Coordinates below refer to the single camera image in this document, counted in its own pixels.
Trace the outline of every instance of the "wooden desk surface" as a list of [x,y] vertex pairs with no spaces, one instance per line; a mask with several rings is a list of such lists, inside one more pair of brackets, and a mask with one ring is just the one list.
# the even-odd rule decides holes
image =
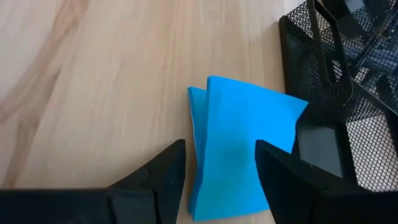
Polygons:
[[1,187],[104,187],[184,138],[192,222],[187,87],[217,74],[283,91],[276,21],[297,1],[0,1]]

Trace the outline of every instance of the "black object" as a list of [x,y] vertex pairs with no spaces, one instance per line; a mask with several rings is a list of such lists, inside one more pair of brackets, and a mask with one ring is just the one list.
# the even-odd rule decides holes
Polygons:
[[[368,33],[356,21],[351,14],[350,8],[347,6],[345,0],[323,0],[323,6],[330,12],[331,15],[338,21],[340,32],[345,37],[355,39],[358,36],[367,39]],[[357,5],[363,4],[362,0],[354,0]]]
[[384,66],[387,55],[398,61],[398,48],[386,51],[398,46],[395,1],[390,6],[351,14],[366,37],[340,32],[339,21],[314,0],[279,21],[286,92],[309,102],[293,154],[375,192],[398,189],[398,76]]
[[175,223],[185,180],[185,140],[107,189],[2,190],[0,223]]
[[265,141],[256,165],[276,224],[396,223],[398,192],[365,190]]

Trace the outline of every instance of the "paper stack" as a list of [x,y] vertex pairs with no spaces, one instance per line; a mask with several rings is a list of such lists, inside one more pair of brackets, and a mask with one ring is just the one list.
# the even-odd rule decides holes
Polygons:
[[197,175],[188,203],[193,219],[211,220],[269,209],[254,160],[257,139],[291,152],[306,101],[260,86],[209,77],[188,88]]

